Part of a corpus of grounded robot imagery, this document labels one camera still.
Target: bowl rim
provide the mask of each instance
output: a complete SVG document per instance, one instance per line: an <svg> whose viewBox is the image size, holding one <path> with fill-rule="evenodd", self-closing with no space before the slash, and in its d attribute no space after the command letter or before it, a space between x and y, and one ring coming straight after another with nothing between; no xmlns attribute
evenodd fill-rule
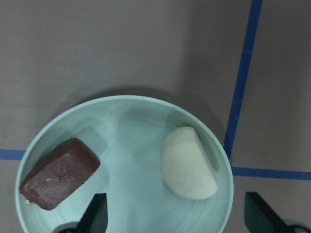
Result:
<svg viewBox="0 0 311 233"><path fill-rule="evenodd" d="M194 115L192 115L190 112L186 111L185 109L167 102L165 100L160 100L160 99L156 99L153 97L147 97L147 96L139 96L139 95L114 95L114 96L107 96L107 97L100 97L100 98L96 98L93 100L89 100L80 104L77 104L74 107L69 108L68 110L64 111L63 113L59 114L58 116L56 116L54 119L52 119L48 124L46 124L40 131L39 133L33 138L33 140L31 141L31 143L29 144L29 146L27 147L23 158L21 160L21 163L19 164L18 167L18 171L17 171L17 177L16 177L16 181L15 181L15 207L17 210L17 216L19 219L19 222L23 228L23 230L26 233L29 233L29 230L25 224L23 215L21 213L21 208L20 208L20 201L19 201L19 185L21 182L21 174L23 172L24 169L24 165L29 157L30 151L32 150L32 148L35 146L35 144L38 142L38 140L41 138L41 136L49 129L51 128L56 122L58 122L59 120L61 120L62 118L66 117L67 115L71 114L74 111L77 111L78 109L87 107L89 105L92 104L96 104L99 102L103 102L103 101L109 101L109 100L143 100L143 101L148 101L148 102L153 102L153 103L158 103L161 105L165 105L167 107L171 107L177 111L179 111L180 113L193 118L199 125L200 127L202 127L205 131L208 132L208 134L211 136L212 140L216 143L217 147L220 149L222 156L224 157L224 161L225 161L225 165L226 165L226 170L229 174L229 205L227 208L227 212L226 212L226 216L223 219L223 223L221 225L220 228L220 233L223 232L229 216L231 214L231 210L232 210L232 204L233 204L233 193L234 193L234 184L233 184L233 174L232 174L232 170L231 170L231 165L230 162L228 160L228 157L225 153L225 150L223 148L223 146L221 145L221 143L219 142L218 138L215 136L215 134L197 117L195 117Z"/></svg>

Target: blue tape line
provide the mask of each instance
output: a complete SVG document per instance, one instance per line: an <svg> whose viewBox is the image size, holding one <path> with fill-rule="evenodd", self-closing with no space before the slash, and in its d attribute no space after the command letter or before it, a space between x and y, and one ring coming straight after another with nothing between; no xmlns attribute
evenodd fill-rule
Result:
<svg viewBox="0 0 311 233"><path fill-rule="evenodd" d="M24 150L0 150L0 160L21 160Z"/></svg>
<svg viewBox="0 0 311 233"><path fill-rule="evenodd" d="M232 146L234 142L235 133L237 130L237 125L239 121L245 85L247 80L247 75L249 71L249 66L251 63L256 32L259 22L260 10L261 10L262 0L252 0L251 8L248 17L248 23L244 38L243 51L241 54L240 67L238 72L238 77L236 81L236 86L233 94L231 110L229 114L229 120L227 125L227 130L225 133L224 140L224 150L230 159Z"/></svg>
<svg viewBox="0 0 311 233"><path fill-rule="evenodd" d="M0 150L0 160L21 160L24 150ZM232 167L234 176L311 181L311 172Z"/></svg>
<svg viewBox="0 0 311 233"><path fill-rule="evenodd" d="M311 181L311 172L232 167L234 176Z"/></svg>

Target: bowl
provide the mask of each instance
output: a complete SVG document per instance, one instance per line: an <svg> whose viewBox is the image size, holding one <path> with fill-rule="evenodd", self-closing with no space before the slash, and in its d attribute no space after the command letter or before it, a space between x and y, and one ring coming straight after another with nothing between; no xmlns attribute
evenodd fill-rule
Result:
<svg viewBox="0 0 311 233"><path fill-rule="evenodd" d="M215 169L217 193L189 200L163 182L164 138L192 126ZM34 165L69 138L77 137L99 157L99 169L55 209L28 206L18 187ZM107 193L107 233L221 233L233 200L228 158L215 135L199 119L171 103L142 96L111 96L77 105L47 124L27 148L18 169L15 199L26 233L52 233L75 224L96 193Z"/></svg>

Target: gray surface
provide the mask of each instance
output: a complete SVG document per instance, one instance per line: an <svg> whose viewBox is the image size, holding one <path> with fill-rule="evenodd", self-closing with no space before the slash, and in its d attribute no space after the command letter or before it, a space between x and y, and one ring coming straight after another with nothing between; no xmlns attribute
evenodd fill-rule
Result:
<svg viewBox="0 0 311 233"><path fill-rule="evenodd" d="M310 229L310 181L235 176L234 185L232 212L224 233L249 233L243 214L245 192L258 192L286 224L299 224Z"/></svg>
<svg viewBox="0 0 311 233"><path fill-rule="evenodd" d="M222 140L248 8L249 1L230 8L218 1L2 1L1 148L25 149L64 110L124 93L181 105Z"/></svg>
<svg viewBox="0 0 311 233"><path fill-rule="evenodd" d="M8 1L0 7L0 149L25 150L52 118L96 97L175 103L223 140L250 0ZM234 166L310 171L310 1L264 1ZM0 160L0 232L20 233L18 161ZM235 177L225 232L246 233L245 191L311 227L310 182Z"/></svg>
<svg viewBox="0 0 311 233"><path fill-rule="evenodd" d="M265 1L232 165L311 171L311 1Z"/></svg>

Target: dark red block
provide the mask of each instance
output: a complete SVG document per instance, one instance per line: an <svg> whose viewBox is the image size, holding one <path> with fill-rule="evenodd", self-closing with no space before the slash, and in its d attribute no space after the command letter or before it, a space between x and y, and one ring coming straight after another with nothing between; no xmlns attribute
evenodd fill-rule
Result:
<svg viewBox="0 0 311 233"><path fill-rule="evenodd" d="M78 138L57 146L27 175L19 191L42 209L52 210L99 167L94 152Z"/></svg>

